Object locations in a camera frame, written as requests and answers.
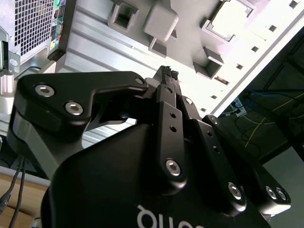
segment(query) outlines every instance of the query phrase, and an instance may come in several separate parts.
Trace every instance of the square slot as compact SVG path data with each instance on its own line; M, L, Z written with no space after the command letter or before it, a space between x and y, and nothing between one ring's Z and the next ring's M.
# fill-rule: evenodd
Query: square slot
M274 25L270 26L269 30L272 31L272 32L274 32L276 30L276 26L274 26Z
M297 6L297 4L298 3L296 1L291 1L289 6L294 9Z
M132 13L133 9L127 4L122 3L114 23L126 29L131 19Z
M259 49L259 48L258 48L258 47L256 47L256 46L253 46L253 47L251 48L251 50L252 50L252 51L254 51L254 52L257 52L257 51L258 51L258 49Z
M243 68L243 66L242 65L240 65L240 64L237 64L237 69L239 69L239 70L241 70L242 68Z

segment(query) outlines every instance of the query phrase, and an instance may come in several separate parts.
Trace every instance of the blue cable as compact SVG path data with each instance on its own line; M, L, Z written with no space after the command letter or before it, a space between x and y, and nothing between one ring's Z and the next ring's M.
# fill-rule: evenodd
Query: blue cable
M265 97L274 97L274 96L279 96L280 95L280 94L269 94L269 95L266 95L266 94L258 93L258 92L253 91L253 90L250 90L250 92L252 92L254 94L257 94L257 95L260 95L260 96L265 96Z

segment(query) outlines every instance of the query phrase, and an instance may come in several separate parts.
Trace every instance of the gray metal panel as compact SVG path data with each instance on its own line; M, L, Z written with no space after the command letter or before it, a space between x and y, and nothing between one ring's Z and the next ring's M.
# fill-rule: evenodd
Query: gray metal panel
M232 61L229 66L221 68L218 75L229 84L225 85L215 79L207 79L196 75L192 67L185 66L167 57L162 58L157 54L148 51L148 47L135 40L114 31L107 26L107 19L110 15L113 2L110 0L78 0L73 19L70 40L67 48L66 65L64 72L94 72L94 71L134 71L142 77L153 77L156 70L161 65L171 66L178 71L182 92L191 98L196 106L203 108L205 112L200 115L216 113L223 109L219 104L227 95L236 90L235 85L244 81L249 70L257 68L255 63L263 62L268 53L274 47L272 43L279 43L281 34L289 33L288 24L284 24L277 29L273 38L267 42L255 39L253 42L263 42L263 47L259 51L246 54L252 56L252 61L245 65L242 70L237 69ZM301 1L293 10L295 16L288 18L289 24L297 15L303 14L304 1ZM230 59L236 56L233 51L228 54ZM108 137L113 132L107 127L95 129L84 135L84 146L91 145L99 140Z

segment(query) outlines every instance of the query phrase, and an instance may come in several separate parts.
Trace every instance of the black cable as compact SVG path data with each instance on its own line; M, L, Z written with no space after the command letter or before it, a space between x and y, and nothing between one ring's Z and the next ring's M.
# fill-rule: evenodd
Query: black cable
M303 101L301 101L301 100L299 100L299 99L296 99L296 98L294 98L294 97L292 97L292 96L289 96L289 95L287 95L287 94L281 94L281 93L267 93L267 94L275 94L275 95L286 96L286 97L288 97L288 98L293 99L293 100L296 101L296 102L299 102L299 103L301 103L301 104L304 104Z
M18 200L17 200L17 205L14 211L13 216L11 217L10 223L9 223L9 228L13 228L14 224L17 219L17 215L20 210L21 206L21 201L22 201L22 192L23 192L23 187L24 187L24 180L25 180L25 165L26 165L26 159L23 159L22 163L22 176L21 176L21 182L20 182L20 188L19 188L19 193L18 193Z
M11 184L10 184L10 187L9 189L1 196L0 198L0 215L3 213L6 205L8 204L9 202L9 199L10 199L10 194L11 192L13 191L13 188L16 184L16 180L17 180L17 176L18 174L20 173L20 170L22 168L22 164L23 164L23 161L24 161L24 158L22 158L22 160L20 161L19 165L18 165L18 168L16 170L16 173L11 181Z
M8 168L10 168L10 164L6 160L4 160L2 158L0 158L0 160L3 161L5 164L7 164Z

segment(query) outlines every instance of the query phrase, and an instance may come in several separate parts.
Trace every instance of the silver screw head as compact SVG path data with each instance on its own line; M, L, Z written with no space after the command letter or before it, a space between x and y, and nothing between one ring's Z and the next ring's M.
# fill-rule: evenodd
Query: silver screw head
M237 200L240 200L242 198L242 194L240 192L240 190L235 186L234 183L229 183L228 184L228 189L230 191L230 193L233 195L234 198L236 198Z
M267 191L268 195L269 195L271 198L273 198L274 200L276 200L276 194L275 194L274 191L272 191L272 189L271 189L270 187L266 186L266 191Z
M186 97L185 100L187 101L188 104L190 105L193 104L193 102L189 98Z
M166 167L173 176L179 176L181 174L180 166L174 160L167 160Z
M44 97L50 97L55 94L55 91L53 90L53 88L48 85L37 85L35 87L35 91L38 95L44 96Z
M276 192L279 194L279 196L283 199L286 200L286 195L280 190L279 188L276 188Z
M76 102L66 103L65 108L66 108L66 111L72 115L80 115L84 111L82 106Z

